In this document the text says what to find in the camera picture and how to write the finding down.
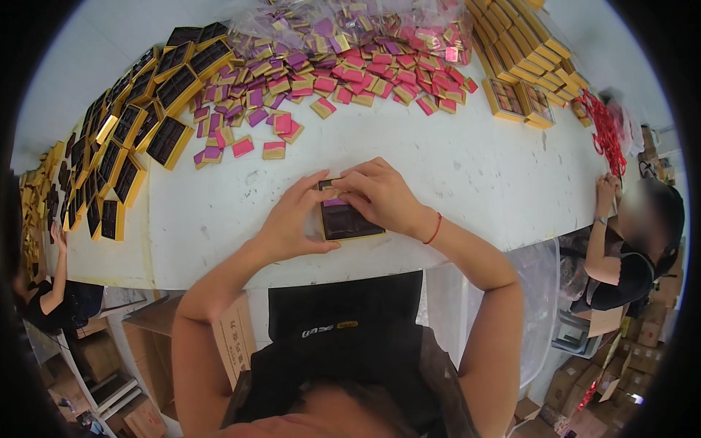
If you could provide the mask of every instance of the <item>dark hair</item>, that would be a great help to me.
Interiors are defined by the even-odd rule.
[[[668,187],[669,191],[654,191],[651,197],[664,231],[670,238],[662,258],[655,267],[655,278],[664,275],[674,266],[684,230],[684,201],[674,187]]]

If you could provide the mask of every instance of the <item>white table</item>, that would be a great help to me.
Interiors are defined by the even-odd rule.
[[[592,146],[593,128],[574,113],[555,108],[557,124],[537,130],[492,116],[477,57],[461,69],[480,89],[468,95],[458,113],[427,117],[375,99],[372,108],[335,104],[321,120],[309,105],[285,101],[305,126],[285,160],[262,160],[263,143],[276,141],[271,126],[246,122],[236,139],[251,134],[256,149],[238,159],[231,148],[220,164],[195,170],[192,156],[205,139],[193,139],[172,172],[148,155],[139,157],[148,177],[133,208],[127,210],[125,241],[92,241],[81,224],[69,236],[69,278],[144,289],[188,289],[198,278],[255,235],[272,206],[300,176],[343,169],[383,156],[399,170],[422,202],[482,236],[501,250],[514,249],[574,231],[592,223],[594,183],[608,165]],[[180,119],[191,123],[187,110]],[[637,175],[634,165],[629,174]],[[320,230],[310,218],[309,233]],[[49,248],[50,268],[55,248]],[[330,254],[273,264],[247,288],[282,287],[357,280],[432,268],[446,259],[403,235],[352,240]]]

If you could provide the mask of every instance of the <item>plastic bin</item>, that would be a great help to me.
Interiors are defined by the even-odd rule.
[[[506,253],[521,278],[525,298],[521,353],[521,388],[543,368],[557,319],[560,264],[557,240]],[[426,270],[428,324],[456,367],[475,322],[484,292],[471,285],[454,265]]]

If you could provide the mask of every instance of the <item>stacked cardboard boxes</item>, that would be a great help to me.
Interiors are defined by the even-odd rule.
[[[570,50],[553,35],[556,27],[546,12],[523,0],[467,0],[466,5],[475,17],[475,52],[488,76],[511,84],[525,81],[558,106],[589,86]]]

